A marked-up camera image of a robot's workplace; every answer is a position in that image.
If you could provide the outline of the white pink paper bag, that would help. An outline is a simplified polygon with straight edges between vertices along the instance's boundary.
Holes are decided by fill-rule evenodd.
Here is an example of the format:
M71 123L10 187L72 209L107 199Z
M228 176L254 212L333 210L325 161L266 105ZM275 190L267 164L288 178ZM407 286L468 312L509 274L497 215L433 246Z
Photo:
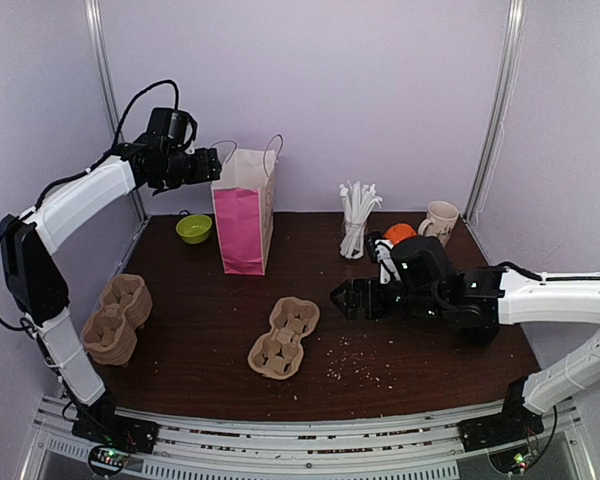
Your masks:
M276 164L284 138L274 135L262 150L229 143L232 149L222 159L220 178L211 183L224 272L263 276L274 228Z

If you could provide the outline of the single pulp cup carrier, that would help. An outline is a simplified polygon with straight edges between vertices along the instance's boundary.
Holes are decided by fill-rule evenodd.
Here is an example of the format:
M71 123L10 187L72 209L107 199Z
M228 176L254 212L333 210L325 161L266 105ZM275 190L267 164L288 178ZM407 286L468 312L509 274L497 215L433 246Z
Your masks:
M312 301L282 297L270 316L270 330L253 344L247 362L261 376L283 381L294 376L302 363L302 340L311 335L320 319L320 309Z

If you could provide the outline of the stack of pulp cup carriers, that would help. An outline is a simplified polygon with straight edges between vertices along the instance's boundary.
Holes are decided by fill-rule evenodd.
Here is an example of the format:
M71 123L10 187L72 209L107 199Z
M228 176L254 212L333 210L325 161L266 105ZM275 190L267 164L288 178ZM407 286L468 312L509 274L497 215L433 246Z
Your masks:
M87 353L100 365L126 367L153 308L152 296L139 275L120 274L105 287L99 309L83 327Z

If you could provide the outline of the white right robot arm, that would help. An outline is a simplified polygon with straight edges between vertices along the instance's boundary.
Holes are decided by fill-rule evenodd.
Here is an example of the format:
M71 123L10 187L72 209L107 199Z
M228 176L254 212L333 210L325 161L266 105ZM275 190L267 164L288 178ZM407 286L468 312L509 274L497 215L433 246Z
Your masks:
M524 323L588 323L597 331L552 366L509 386L493 419L499 440L515 440L531 418L600 380L600 272L535 273L512 262L457 269L441 242L416 236L395 246L376 233L366 238L376 278L355 278L330 293L348 320L404 314L437 319L469 342L486 345L503 326Z

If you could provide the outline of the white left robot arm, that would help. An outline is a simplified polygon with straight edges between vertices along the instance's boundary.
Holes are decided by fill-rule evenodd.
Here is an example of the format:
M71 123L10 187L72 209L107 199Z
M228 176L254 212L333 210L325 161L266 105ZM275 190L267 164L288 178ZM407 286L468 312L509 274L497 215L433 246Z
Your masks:
M188 112L155 108L135 141L113 144L84 171L56 181L32 207L19 216L7 215L0 223L5 283L24 315L22 327L73 401L92 407L83 422L103 444L117 442L124 424L98 405L108 391L73 326L68 285L53 257L83 224L142 186L162 193L219 179L216 149L188 150L196 134L197 123Z

